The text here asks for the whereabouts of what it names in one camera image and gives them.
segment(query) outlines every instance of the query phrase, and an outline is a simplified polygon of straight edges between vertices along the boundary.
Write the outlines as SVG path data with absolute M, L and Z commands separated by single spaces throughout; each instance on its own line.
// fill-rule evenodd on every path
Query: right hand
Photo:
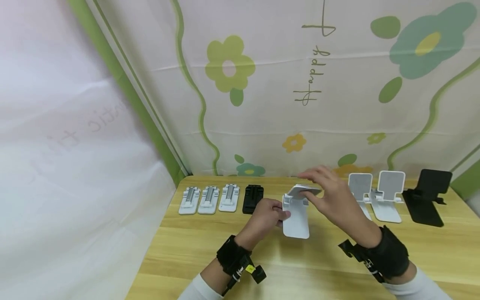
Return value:
M 298 175 L 319 184 L 324 190 L 323 198 L 311 192 L 301 192 L 325 217 L 365 248 L 374 248 L 382 239 L 378 226 L 370 221 L 348 187 L 336 173 L 325 166 L 305 170 Z

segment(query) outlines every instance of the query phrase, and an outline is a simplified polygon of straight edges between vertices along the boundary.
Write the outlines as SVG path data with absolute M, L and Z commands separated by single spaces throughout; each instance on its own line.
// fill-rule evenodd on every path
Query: black phone stand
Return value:
M 247 215 L 253 214 L 257 204 L 264 197 L 264 189 L 261 185 L 250 184 L 245 188 L 242 212 Z
M 451 172 L 423 169 L 417 187 L 403 191 L 403 199 L 415 223 L 436 227 L 444 225 L 433 202 L 445 205 L 438 194 L 447 192 L 451 179 Z

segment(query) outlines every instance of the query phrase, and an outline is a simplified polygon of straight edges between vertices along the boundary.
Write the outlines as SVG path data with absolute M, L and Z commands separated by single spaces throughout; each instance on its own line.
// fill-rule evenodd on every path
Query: teal flower print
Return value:
M 400 74 L 417 79 L 454 56 L 464 45 L 463 32 L 477 10 L 469 2 L 452 5 L 438 15 L 420 17 L 408 24 L 390 49 L 390 60 L 400 66 Z

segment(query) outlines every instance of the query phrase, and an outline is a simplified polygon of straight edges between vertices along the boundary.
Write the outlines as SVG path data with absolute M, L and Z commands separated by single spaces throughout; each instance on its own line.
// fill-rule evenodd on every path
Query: black wrist brace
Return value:
M 386 226 L 380 227 L 382 240 L 375 248 L 365 248 L 360 245 L 353 246 L 349 240 L 341 243 L 339 247 L 349 257 L 354 256 L 363 262 L 370 272 L 377 278 L 376 272 L 384 278 L 391 279 L 403 275 L 410 263 L 405 245 Z

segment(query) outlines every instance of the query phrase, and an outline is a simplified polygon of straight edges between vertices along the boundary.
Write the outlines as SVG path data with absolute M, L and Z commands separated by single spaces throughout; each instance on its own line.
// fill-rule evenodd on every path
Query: fabric backdrop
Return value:
M 478 1 L 86 2 L 193 174 L 478 156 Z
M 0 39 L 0 299 L 124 299 L 173 180 L 67 3 Z

